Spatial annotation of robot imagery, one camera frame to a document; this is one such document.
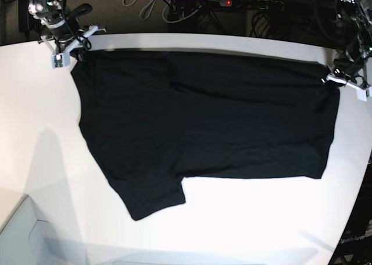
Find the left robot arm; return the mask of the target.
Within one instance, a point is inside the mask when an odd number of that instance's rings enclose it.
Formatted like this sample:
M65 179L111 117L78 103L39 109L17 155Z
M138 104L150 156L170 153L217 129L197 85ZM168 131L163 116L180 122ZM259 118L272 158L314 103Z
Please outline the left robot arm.
M334 0L344 31L344 43L336 51L327 79L367 91L367 62L371 59L371 0Z

